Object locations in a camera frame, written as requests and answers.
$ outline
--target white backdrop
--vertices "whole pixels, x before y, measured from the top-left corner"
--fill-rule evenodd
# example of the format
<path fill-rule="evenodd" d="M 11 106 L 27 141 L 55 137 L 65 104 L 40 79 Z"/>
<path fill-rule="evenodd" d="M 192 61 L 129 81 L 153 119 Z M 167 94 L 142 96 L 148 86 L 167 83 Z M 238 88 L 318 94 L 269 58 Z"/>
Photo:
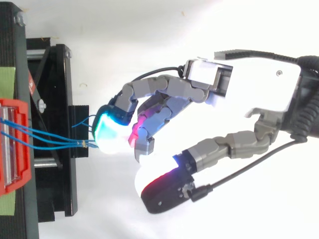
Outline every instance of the white backdrop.
<path fill-rule="evenodd" d="M 26 11 L 28 37 L 50 36 L 72 49 L 73 102 L 89 104 L 92 114 L 136 76 L 217 50 L 319 55 L 318 3 L 311 0 L 14 2 Z M 174 155 L 204 138 L 252 129 L 255 120 L 193 104 L 155 136 L 154 153 Z M 281 133 L 272 148 L 289 140 Z M 91 149 L 89 158 L 77 160 L 79 211 L 40 224 L 40 238 L 317 239 L 318 142 L 278 153 L 199 202 L 160 215 L 149 214 L 135 192 L 139 165 L 132 149 L 124 144 L 113 155 Z M 221 160 L 196 182 L 212 183 L 254 159 Z"/>

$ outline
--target robotic hand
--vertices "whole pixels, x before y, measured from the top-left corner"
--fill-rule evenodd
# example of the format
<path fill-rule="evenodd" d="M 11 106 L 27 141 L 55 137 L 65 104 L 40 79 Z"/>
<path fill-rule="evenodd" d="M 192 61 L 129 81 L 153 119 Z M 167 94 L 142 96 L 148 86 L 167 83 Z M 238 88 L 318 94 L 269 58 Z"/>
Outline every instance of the robotic hand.
<path fill-rule="evenodd" d="M 309 134 L 319 136 L 317 57 L 291 58 L 266 52 L 234 50 L 216 52 L 213 62 L 194 59 L 188 60 L 183 67 L 165 69 L 177 70 L 179 77 L 161 75 L 144 78 L 157 72 L 146 73 L 125 84 L 121 92 L 99 109 L 92 133 L 100 148 L 105 137 L 102 127 L 105 117 L 117 124 L 128 125 L 138 99 L 147 96 L 151 97 L 139 107 L 138 122 L 129 138 L 137 161 L 141 155 L 153 152 L 153 136 L 192 102 L 206 102 L 216 108 L 230 109 L 240 116 L 259 114 L 260 117 L 254 131 L 205 139 L 175 155 L 171 159 L 174 166 L 160 175 L 153 175 L 151 183 L 141 192 L 150 213 L 167 211 L 188 199 L 197 201 L 213 188 L 274 153 L 306 142 Z M 195 187 L 193 173 L 215 165 L 224 157 L 250 158 L 254 154 L 263 154 L 276 140 L 279 130 L 292 133 L 294 141 L 215 184 Z"/>

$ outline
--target screw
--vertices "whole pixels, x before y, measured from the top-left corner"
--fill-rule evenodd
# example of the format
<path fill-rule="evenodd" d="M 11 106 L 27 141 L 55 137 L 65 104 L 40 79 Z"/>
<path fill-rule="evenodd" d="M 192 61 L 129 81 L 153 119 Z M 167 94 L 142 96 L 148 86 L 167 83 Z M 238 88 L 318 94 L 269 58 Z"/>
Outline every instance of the screw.
<path fill-rule="evenodd" d="M 65 57 L 68 59 L 72 58 L 72 51 L 70 49 L 65 50 Z"/>
<path fill-rule="evenodd" d="M 40 113 L 42 114 L 44 110 L 46 109 L 46 104 L 44 103 L 43 99 L 40 99 L 38 102 L 38 109 Z"/>
<path fill-rule="evenodd" d="M 282 74 L 283 74 L 283 72 L 282 72 L 281 70 L 279 70 L 279 71 L 276 72 L 276 75 L 277 75 L 277 76 L 281 76 Z"/>
<path fill-rule="evenodd" d="M 26 14 L 24 11 L 19 11 L 15 17 L 14 22 L 19 26 L 26 26 Z"/>

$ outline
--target red plastic holder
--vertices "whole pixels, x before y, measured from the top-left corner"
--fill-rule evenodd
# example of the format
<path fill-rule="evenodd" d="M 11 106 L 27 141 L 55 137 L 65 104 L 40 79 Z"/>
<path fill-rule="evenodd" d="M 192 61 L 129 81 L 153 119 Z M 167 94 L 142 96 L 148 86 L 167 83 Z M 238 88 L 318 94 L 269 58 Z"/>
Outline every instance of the red plastic holder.
<path fill-rule="evenodd" d="M 28 104 L 19 100 L 0 99 L 0 118 L 28 127 Z M 29 143 L 25 133 L 0 123 L 0 130 Z M 31 179 L 28 146 L 0 134 L 0 196 L 13 192 Z"/>

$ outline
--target metal rod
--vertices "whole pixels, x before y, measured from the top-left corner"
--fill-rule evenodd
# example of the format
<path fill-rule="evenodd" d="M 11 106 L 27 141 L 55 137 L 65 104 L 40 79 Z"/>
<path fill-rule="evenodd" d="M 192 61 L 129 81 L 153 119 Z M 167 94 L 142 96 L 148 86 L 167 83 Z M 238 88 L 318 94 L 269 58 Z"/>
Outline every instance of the metal rod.
<path fill-rule="evenodd" d="M 28 60 L 41 60 L 44 55 L 45 49 L 41 50 L 27 50 L 26 58 Z"/>
<path fill-rule="evenodd" d="M 34 159 L 35 168 L 52 168 L 57 167 L 54 158 L 35 158 Z"/>

